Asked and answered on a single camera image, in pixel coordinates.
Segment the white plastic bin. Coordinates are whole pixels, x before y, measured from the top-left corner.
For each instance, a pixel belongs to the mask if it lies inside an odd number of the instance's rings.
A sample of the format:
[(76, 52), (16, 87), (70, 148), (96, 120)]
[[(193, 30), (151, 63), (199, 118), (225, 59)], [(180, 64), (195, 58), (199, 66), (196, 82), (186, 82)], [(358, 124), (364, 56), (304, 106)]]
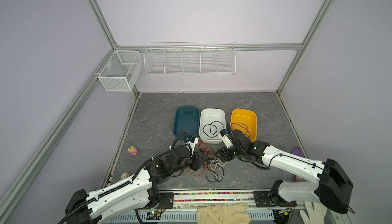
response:
[(200, 113), (199, 137), (208, 144), (220, 144), (218, 134), (226, 128), (226, 114), (221, 109), (206, 108)]

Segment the small white mesh basket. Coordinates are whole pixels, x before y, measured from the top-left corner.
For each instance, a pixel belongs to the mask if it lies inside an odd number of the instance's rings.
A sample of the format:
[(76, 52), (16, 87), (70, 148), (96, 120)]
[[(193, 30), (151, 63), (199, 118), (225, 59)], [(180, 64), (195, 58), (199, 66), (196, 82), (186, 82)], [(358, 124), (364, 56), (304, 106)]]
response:
[(139, 51), (115, 50), (98, 78), (106, 91), (132, 92), (142, 67)]

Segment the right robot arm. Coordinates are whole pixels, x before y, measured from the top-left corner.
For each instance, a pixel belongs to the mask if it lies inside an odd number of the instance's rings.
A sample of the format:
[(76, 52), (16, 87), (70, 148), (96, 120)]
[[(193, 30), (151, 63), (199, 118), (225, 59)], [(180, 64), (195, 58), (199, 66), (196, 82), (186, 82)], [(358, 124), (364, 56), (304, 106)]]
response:
[(225, 145), (216, 152), (222, 162), (238, 158), (261, 170), (275, 167), (305, 180), (305, 183), (277, 180), (268, 193), (274, 206), (315, 202), (340, 214), (353, 212), (349, 206), (353, 183), (337, 161), (302, 158), (263, 141), (252, 142), (239, 130), (223, 129), (218, 136)]

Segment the small beige toy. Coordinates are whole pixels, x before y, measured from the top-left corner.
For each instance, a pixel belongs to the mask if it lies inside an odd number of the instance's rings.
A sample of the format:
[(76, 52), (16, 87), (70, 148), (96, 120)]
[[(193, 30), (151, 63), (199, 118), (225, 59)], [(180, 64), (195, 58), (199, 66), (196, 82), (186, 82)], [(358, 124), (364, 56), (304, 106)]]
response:
[(128, 177), (130, 177), (130, 174), (126, 171), (126, 172), (124, 172), (124, 173), (121, 174), (120, 179), (121, 179), (121, 180), (124, 180), (124, 179), (126, 179), (126, 178), (128, 178)]

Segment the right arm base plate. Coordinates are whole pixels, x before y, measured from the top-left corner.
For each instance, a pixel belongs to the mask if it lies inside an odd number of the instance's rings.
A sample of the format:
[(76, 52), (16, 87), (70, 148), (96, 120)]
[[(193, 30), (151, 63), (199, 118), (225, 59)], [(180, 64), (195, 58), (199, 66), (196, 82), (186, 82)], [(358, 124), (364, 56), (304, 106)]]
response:
[(258, 208), (266, 208), (266, 207), (296, 207), (297, 202), (287, 202), (282, 199), (280, 196), (273, 194), (270, 196), (269, 191), (254, 191), (254, 201), (256, 207)]

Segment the white glove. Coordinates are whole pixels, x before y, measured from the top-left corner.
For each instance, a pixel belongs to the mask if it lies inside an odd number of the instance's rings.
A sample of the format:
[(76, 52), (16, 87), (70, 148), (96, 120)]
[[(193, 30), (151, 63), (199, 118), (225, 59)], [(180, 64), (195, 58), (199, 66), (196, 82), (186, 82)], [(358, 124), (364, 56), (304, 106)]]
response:
[(304, 202), (305, 209), (300, 210), (300, 217), (304, 224), (324, 224), (327, 208), (320, 203)]

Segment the cream work glove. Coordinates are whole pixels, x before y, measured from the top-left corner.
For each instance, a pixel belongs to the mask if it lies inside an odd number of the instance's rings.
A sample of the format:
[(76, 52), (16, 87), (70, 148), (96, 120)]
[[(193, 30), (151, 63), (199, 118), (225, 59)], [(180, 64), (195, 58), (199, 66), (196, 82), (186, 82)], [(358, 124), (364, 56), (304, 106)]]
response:
[(249, 224), (251, 217), (245, 213), (246, 204), (215, 205), (197, 210), (198, 224)]

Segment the teal plastic bin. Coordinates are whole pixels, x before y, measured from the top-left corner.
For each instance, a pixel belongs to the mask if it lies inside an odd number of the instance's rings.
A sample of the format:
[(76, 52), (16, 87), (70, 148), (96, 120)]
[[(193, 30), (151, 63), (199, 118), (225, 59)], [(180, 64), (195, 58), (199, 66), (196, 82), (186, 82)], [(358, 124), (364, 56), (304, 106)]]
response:
[(190, 136), (199, 135), (200, 110), (196, 106), (181, 106), (176, 110), (173, 134), (179, 136), (188, 131)]

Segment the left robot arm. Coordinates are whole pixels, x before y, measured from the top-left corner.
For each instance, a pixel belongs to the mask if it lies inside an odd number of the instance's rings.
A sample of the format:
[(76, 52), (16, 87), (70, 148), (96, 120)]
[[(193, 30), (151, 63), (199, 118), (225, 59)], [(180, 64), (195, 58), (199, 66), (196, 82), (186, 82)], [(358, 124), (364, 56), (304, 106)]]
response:
[(156, 207), (160, 201), (159, 184), (188, 168), (200, 169), (206, 159), (206, 155), (190, 152), (184, 145), (149, 158), (135, 174), (109, 187), (75, 192), (60, 223), (102, 224), (127, 211)]

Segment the pink toy figure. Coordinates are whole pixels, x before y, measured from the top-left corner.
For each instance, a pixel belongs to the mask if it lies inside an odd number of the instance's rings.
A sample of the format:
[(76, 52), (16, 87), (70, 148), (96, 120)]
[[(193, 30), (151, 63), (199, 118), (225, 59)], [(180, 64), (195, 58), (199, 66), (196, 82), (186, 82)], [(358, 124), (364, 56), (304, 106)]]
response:
[(128, 152), (129, 152), (131, 155), (133, 155), (133, 156), (135, 156), (135, 155), (138, 154), (138, 150), (137, 150), (137, 148), (134, 147), (134, 146), (130, 146), (130, 147), (128, 148)]

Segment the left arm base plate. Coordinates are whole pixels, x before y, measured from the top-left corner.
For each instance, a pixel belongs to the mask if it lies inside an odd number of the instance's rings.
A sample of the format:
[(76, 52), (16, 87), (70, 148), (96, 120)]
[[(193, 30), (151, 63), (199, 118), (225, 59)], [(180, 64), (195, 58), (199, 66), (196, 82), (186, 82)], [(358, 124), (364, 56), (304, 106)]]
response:
[(159, 192), (154, 195), (143, 209), (172, 209), (174, 205), (173, 192)]

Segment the yellow plastic bin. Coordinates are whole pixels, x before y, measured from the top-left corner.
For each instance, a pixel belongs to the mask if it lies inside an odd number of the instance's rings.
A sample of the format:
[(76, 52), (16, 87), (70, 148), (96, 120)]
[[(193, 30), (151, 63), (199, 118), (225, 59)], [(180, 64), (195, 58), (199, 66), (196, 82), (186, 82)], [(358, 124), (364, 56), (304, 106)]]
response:
[(233, 130), (243, 132), (252, 142), (257, 139), (257, 115), (250, 110), (234, 109), (230, 126)]

